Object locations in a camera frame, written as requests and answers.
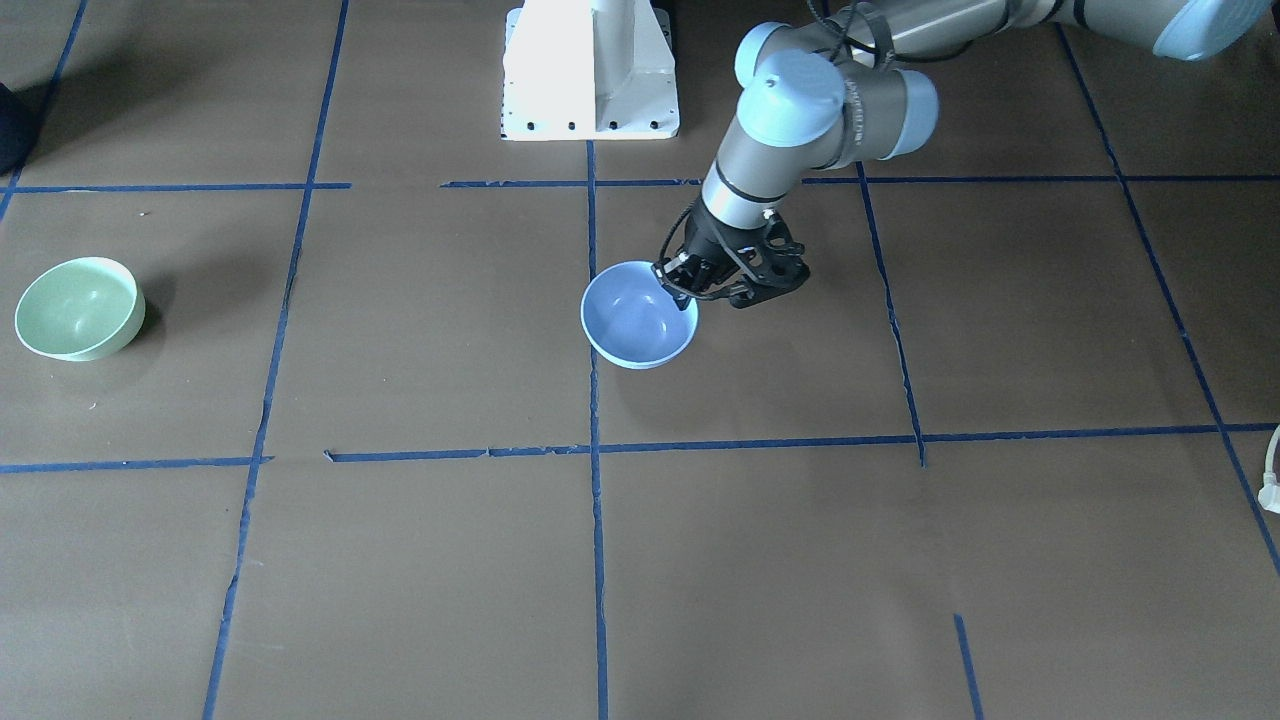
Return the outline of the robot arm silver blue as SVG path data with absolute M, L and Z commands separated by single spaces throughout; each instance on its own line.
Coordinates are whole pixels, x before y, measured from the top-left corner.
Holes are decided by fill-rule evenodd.
M 741 94 L 678 247 L 652 265 L 675 306 L 749 307 L 810 275 L 780 205 L 809 170 L 887 160 L 923 147 L 940 95 L 919 70 L 1010 29 L 1059 23 L 1180 61 L 1238 41 L 1266 1 L 852 1 L 794 27 L 753 28 L 735 54 Z

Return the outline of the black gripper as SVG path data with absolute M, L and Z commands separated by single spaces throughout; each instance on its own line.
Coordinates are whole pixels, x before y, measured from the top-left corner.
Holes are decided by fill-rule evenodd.
M 741 229 L 696 200 L 671 227 L 652 273 L 680 313 L 721 299 L 745 309 L 799 290 L 812 275 L 804 254 L 777 211 L 767 210 L 763 225 Z

